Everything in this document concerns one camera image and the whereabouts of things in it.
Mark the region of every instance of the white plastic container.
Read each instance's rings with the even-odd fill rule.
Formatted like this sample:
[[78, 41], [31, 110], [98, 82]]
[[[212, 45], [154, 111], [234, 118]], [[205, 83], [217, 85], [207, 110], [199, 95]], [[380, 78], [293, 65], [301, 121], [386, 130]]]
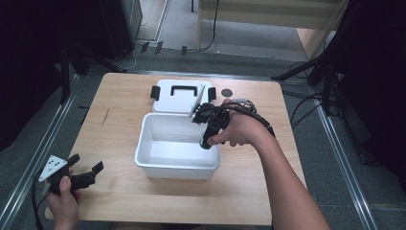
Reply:
[[147, 176], [210, 179], [220, 165], [218, 146], [202, 149], [206, 126], [180, 114], [148, 113], [143, 120], [135, 163]]
[[161, 99], [154, 103], [154, 113], [144, 117], [135, 151], [135, 163], [150, 177], [212, 178], [220, 165], [219, 147], [200, 147], [199, 142], [207, 126], [192, 123], [192, 118], [187, 115], [195, 101], [193, 94], [179, 91], [174, 96], [167, 96], [172, 85], [195, 85], [200, 90], [199, 87], [203, 85], [209, 88], [210, 83], [199, 80], [160, 80], [158, 85], [161, 87]]

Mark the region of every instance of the white lid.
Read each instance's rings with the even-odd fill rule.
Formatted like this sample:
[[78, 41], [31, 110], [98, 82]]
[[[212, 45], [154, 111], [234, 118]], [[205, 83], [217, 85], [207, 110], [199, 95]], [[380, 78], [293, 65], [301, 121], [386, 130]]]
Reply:
[[189, 114], [203, 86], [201, 103], [209, 101], [212, 84], [205, 80], [159, 80], [157, 86], [161, 91], [159, 101], [153, 103], [153, 112]]

